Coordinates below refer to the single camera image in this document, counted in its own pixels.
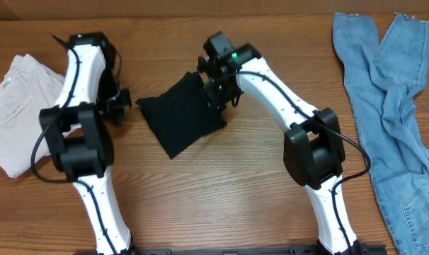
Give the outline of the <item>black t-shirt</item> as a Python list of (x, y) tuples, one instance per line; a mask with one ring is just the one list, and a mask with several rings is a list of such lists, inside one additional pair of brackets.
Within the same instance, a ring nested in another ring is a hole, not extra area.
[(227, 123), (210, 109), (197, 72), (187, 72), (168, 91), (156, 97), (139, 98), (136, 104), (151, 131), (170, 159), (196, 140)]

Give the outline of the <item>light blue denim jeans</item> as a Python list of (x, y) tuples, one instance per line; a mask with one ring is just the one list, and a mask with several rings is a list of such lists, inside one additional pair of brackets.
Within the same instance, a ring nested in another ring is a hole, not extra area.
[(429, 21), (396, 14), (383, 37), (369, 16), (336, 13), (333, 46), (344, 67), (357, 135), (371, 159), (375, 198), (400, 254), (429, 254), (429, 149), (415, 117), (427, 85)]

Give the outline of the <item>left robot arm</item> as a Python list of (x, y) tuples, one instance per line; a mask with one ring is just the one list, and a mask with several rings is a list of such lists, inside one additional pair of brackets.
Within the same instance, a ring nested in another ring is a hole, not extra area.
[(57, 38), (68, 54), (61, 94), (42, 109), (38, 141), (46, 141), (52, 161), (84, 203), (96, 238), (95, 254), (138, 254), (113, 188), (115, 154), (105, 126), (120, 126), (132, 102), (120, 85), (121, 55), (102, 32)]

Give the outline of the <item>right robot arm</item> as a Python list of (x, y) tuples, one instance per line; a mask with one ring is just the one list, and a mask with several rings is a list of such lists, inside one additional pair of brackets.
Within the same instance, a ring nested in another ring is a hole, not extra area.
[(284, 134), (284, 165), (309, 194), (319, 249), (325, 254), (356, 254), (358, 238), (339, 184), (345, 151), (336, 114), (300, 98), (252, 45), (234, 48), (228, 42), (207, 42), (203, 48), (207, 56), (199, 58), (198, 71), (210, 81), (203, 87), (208, 106), (219, 113), (227, 102), (236, 105), (243, 93), (255, 98)]

